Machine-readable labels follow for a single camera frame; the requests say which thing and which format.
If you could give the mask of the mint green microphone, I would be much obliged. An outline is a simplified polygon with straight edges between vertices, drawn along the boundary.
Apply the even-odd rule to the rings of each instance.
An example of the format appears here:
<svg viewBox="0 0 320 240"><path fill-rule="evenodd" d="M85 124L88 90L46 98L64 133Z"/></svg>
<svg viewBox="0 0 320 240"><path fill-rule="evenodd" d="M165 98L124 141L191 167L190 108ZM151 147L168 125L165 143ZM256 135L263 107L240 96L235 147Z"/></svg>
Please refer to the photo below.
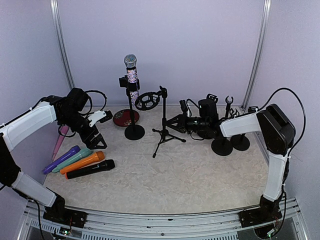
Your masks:
<svg viewBox="0 0 320 240"><path fill-rule="evenodd" d="M52 173L58 173L60 170L62 170L63 168L83 159L86 158L88 156L90 156L94 151L88 148L83 148L81 149L79 152L77 152L76 154L72 155L71 157L69 157L68 159L66 159L65 161L63 161L62 163L59 163L51 172Z"/></svg>

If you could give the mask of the orange microphone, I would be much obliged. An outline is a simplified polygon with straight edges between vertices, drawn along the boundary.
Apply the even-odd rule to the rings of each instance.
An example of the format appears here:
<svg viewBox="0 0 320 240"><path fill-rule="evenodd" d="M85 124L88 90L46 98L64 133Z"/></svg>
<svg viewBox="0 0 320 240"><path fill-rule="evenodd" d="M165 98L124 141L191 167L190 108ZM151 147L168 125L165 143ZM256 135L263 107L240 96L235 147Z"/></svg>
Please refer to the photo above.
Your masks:
<svg viewBox="0 0 320 240"><path fill-rule="evenodd" d="M83 168L83 167L86 167L90 164L93 164L93 163L97 163L97 162L100 162L102 160L105 159L105 154L103 151L97 151L97 152L94 152L93 154L91 154L90 156L87 156L75 163L72 163L71 165L68 165L64 168L62 168L59 172L60 174L65 174L65 173L68 173L68 172L71 172L71 171L75 171L75 170L78 170L80 168Z"/></svg>

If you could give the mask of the purple microphone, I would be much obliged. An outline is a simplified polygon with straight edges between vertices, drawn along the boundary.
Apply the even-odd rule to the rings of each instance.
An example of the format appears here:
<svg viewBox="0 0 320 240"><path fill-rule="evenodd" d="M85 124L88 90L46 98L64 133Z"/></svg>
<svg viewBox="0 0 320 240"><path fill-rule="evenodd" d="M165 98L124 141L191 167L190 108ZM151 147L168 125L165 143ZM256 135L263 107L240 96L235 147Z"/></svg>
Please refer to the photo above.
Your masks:
<svg viewBox="0 0 320 240"><path fill-rule="evenodd" d="M56 159L55 161L53 161L52 163L50 163L49 165L47 165L43 170L42 173L44 175L50 173L57 165L59 165L60 163L64 162L65 160L67 160L68 158L70 158L71 156L75 155L76 153L78 153L80 151L80 147L78 145L73 146L70 150L68 150L66 153L64 153L63 155L61 155L58 159Z"/></svg>

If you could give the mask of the black microphone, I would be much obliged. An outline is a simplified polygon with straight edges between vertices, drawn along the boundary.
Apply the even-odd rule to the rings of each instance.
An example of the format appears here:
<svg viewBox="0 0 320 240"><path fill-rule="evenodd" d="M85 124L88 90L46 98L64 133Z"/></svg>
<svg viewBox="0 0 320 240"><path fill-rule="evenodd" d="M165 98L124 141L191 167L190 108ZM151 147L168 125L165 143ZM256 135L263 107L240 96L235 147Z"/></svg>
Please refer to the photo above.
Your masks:
<svg viewBox="0 0 320 240"><path fill-rule="evenodd" d="M103 160L97 164L90 165L87 167L83 167L77 170L73 170L70 172L65 173L65 178L70 180L70 179L75 179L87 175L92 175L96 174L99 172L105 172L105 171L110 171L115 168L115 162L113 159L107 159Z"/></svg>

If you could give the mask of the pink microphone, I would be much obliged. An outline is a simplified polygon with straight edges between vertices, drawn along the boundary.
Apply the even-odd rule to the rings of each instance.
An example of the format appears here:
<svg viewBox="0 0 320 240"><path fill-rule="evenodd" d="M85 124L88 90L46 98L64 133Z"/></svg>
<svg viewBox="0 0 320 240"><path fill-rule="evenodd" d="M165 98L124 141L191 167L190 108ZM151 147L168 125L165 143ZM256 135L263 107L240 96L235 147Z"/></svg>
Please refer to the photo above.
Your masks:
<svg viewBox="0 0 320 240"><path fill-rule="evenodd" d="M68 133L68 131L69 131L69 127L68 126L63 126L60 129L60 132L61 132L62 135L58 136L57 142L56 142L54 150L53 150L52 158L51 158L52 161L55 160L56 155L57 155L57 153L58 153L58 151L59 151L59 149L60 149L60 147L61 147L61 145L62 145L62 143L64 141L64 138L65 138L64 135L66 135Z"/></svg>

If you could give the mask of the black tripod mic stand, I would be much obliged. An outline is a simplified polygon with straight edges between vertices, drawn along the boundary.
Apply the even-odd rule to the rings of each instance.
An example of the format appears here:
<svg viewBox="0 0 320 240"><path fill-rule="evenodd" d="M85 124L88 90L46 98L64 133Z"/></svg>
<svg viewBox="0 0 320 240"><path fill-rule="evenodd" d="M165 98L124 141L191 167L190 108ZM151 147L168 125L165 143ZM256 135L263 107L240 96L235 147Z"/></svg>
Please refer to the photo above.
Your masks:
<svg viewBox="0 0 320 240"><path fill-rule="evenodd" d="M157 147L152 155L153 158L156 157L157 151L159 149L159 146L161 144L164 144L166 142L169 142L171 140L179 140L182 143L185 143L186 140L179 138L177 136L174 136L169 133L169 130L167 129L167 118L166 118L166 103L167 103L167 97L168 97L168 91L165 87L162 87L161 85L159 86L159 91L154 92L154 91L149 91L141 94L137 100L134 103L134 106L136 107L137 110L139 111L149 111L154 109L160 102L160 98L162 98L162 120L161 120L161 125L162 129L152 129L154 133L159 133L160 135L160 140L157 144Z"/></svg>

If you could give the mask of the black orange mic stand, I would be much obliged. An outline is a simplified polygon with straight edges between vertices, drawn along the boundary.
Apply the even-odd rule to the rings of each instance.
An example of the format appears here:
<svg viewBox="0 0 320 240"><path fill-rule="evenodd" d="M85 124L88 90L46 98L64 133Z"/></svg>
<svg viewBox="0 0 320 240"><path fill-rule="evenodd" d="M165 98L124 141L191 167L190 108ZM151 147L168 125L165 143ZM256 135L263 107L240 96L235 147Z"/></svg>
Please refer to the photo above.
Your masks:
<svg viewBox="0 0 320 240"><path fill-rule="evenodd" d="M219 98L216 95L212 94L212 93L208 93L207 96L206 96L206 99L212 100L215 103L217 103L218 100L219 100Z"/></svg>

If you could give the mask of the black mint mic stand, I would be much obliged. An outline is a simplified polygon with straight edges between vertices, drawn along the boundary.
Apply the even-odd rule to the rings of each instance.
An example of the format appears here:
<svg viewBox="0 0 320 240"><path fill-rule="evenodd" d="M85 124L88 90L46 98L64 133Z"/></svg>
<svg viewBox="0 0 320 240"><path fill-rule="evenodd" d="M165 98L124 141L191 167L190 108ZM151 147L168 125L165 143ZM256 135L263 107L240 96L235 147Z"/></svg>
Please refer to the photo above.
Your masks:
<svg viewBox="0 0 320 240"><path fill-rule="evenodd" d="M216 137L211 143L211 149L214 153L216 153L219 156L228 156L233 151L233 146L231 142L228 140L228 138L223 136L222 131L220 129L220 125L222 122L230 118L234 118L235 116L238 116L240 114L237 109L234 110L231 107L227 107L225 111L225 116L221 118L219 122L215 125Z"/></svg>

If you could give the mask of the black pink mic stand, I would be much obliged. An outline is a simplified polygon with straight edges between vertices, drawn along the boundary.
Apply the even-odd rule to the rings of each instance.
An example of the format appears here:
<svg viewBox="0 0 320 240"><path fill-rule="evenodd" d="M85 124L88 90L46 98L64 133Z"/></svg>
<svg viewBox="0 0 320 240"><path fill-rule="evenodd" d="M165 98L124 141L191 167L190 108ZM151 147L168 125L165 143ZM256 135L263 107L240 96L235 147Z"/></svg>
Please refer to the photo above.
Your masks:
<svg viewBox="0 0 320 240"><path fill-rule="evenodd" d="M225 118L228 118L229 116L229 112L230 112L230 109L231 109L231 105L232 103L234 102L234 97L231 96L230 99L229 99L229 95L225 98L225 103L226 103L226 107L225 107Z"/></svg>

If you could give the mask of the black purple mic stand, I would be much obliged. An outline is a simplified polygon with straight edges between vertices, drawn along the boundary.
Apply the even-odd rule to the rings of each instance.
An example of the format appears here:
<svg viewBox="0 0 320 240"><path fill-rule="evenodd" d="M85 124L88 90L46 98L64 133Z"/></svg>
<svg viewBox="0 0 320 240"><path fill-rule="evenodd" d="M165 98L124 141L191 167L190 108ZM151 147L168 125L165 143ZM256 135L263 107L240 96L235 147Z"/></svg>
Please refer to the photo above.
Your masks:
<svg viewBox="0 0 320 240"><path fill-rule="evenodd" d="M229 110L229 113L231 118L240 116L240 112L238 110L234 110L233 108ZM233 135L230 138L230 143L232 147L238 151L246 151L250 147L250 141L246 137L245 133Z"/></svg>

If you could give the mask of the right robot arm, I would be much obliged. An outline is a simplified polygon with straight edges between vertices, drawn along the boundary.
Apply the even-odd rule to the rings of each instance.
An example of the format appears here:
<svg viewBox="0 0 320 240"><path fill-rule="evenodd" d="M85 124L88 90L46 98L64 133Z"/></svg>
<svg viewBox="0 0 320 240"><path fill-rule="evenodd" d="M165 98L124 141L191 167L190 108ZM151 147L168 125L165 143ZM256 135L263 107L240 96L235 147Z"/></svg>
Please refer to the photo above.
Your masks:
<svg viewBox="0 0 320 240"><path fill-rule="evenodd" d="M291 151L298 143L296 128L277 104L265 103L239 114L231 108L232 101L226 100L225 116L219 118L217 101L217 96L208 94L198 101L199 116L192 117L187 102L181 100L182 113L167 120L166 125L183 134L197 133L212 139L211 149L219 156L228 156L234 149L246 151L250 146L246 134L260 132L268 154L268 176L255 216L266 222L279 211L285 194Z"/></svg>

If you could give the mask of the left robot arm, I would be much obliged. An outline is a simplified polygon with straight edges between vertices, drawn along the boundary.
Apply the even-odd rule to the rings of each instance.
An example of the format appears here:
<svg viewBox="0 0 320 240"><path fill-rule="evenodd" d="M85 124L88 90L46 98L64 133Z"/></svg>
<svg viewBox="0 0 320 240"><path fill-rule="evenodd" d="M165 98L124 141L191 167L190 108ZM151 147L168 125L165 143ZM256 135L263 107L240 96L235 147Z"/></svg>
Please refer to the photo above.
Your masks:
<svg viewBox="0 0 320 240"><path fill-rule="evenodd" d="M104 108L84 113L83 108L90 100L88 90L72 88L67 96L41 98L26 112L0 125L0 183L42 204L61 223L70 218L64 198L23 172L12 152L20 143L54 122L60 127L68 126L90 150L105 149L107 144L96 124L110 120L112 113Z"/></svg>

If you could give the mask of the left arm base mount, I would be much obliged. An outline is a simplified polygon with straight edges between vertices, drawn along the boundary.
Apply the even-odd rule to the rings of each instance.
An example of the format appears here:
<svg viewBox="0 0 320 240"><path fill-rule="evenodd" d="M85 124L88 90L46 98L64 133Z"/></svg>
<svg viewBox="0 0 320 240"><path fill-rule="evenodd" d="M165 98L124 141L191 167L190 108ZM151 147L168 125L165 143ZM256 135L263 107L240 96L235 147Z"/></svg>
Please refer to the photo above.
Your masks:
<svg viewBox="0 0 320 240"><path fill-rule="evenodd" d="M62 216L54 216L53 214L45 211L43 218L54 223L68 225L70 227L84 228L88 214L84 211L66 209Z"/></svg>

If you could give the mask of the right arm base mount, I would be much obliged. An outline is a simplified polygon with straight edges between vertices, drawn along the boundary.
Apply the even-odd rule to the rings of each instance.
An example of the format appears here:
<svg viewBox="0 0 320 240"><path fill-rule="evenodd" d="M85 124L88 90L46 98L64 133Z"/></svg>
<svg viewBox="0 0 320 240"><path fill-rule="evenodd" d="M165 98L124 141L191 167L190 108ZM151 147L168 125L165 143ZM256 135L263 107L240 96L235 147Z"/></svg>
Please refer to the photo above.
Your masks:
<svg viewBox="0 0 320 240"><path fill-rule="evenodd" d="M254 209L244 209L238 214L242 228L260 225L275 221L276 218L281 219L282 213L280 209L269 213L263 211L260 207Z"/></svg>

